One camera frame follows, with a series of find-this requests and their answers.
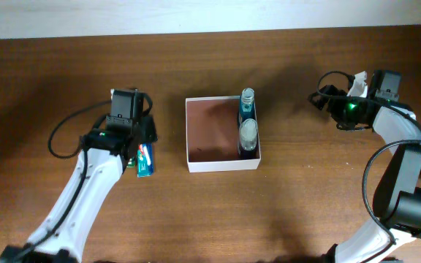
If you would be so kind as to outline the white green soap packet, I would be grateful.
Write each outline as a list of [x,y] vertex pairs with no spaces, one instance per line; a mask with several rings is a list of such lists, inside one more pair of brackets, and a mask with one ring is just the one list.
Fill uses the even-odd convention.
[[130,158],[130,160],[128,161],[128,163],[127,163],[127,168],[132,168],[132,167],[135,167],[136,166],[136,163],[137,163],[137,161],[136,161],[136,158],[135,157],[132,157],[132,158]]

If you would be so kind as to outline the blue green toothbrush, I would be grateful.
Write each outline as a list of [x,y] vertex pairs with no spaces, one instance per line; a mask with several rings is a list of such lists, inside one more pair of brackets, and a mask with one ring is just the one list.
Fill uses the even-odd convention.
[[148,147],[147,147],[146,144],[142,144],[142,152],[143,152],[143,155],[144,155],[145,160],[147,162],[147,165],[151,165],[151,157],[150,157],[150,154],[148,152]]

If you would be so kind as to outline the blue disposable razor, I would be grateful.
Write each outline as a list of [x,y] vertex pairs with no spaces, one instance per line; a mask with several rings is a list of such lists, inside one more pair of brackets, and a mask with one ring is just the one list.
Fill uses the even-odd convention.
[[154,154],[153,154],[153,144],[148,144],[148,153],[149,153],[149,159],[150,159],[150,165],[149,165],[149,173],[152,175],[155,172],[155,164],[154,164]]

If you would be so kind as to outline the dark blue soap bottle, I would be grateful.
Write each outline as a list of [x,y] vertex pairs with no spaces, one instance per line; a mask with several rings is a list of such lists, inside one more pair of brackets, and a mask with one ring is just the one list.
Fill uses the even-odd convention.
[[253,159],[256,156],[258,143],[257,122],[248,118],[240,125],[238,153],[241,159]]

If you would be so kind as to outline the red white Colgate toothpaste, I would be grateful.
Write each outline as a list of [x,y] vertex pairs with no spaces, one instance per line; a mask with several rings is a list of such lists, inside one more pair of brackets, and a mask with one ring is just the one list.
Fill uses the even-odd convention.
[[139,145],[137,151],[137,176],[139,178],[151,176],[149,173],[149,165],[147,165],[147,162],[142,152],[142,144]]

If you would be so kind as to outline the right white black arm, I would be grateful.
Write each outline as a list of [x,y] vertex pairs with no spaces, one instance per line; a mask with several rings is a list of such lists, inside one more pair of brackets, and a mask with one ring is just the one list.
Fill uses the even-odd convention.
[[348,240],[333,245],[322,262],[391,262],[390,254],[421,239],[421,124],[398,101],[401,74],[376,70],[345,74],[347,89],[316,86],[308,96],[326,109],[339,130],[372,130],[384,146],[369,158],[361,194],[369,219]]

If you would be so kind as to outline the teal Listerine mouthwash bottle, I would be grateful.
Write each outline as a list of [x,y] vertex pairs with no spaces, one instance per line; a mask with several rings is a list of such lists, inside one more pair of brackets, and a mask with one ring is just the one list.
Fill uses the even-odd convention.
[[246,119],[254,118],[254,90],[245,88],[240,95],[238,110],[238,125],[241,125]]

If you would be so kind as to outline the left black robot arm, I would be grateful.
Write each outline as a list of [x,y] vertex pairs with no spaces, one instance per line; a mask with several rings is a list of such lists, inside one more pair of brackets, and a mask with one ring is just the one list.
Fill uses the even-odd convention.
[[146,144],[158,140],[152,99],[136,88],[113,89],[102,115],[80,137],[75,169],[53,208],[22,247],[7,245],[0,262],[81,262],[86,241],[113,186]]

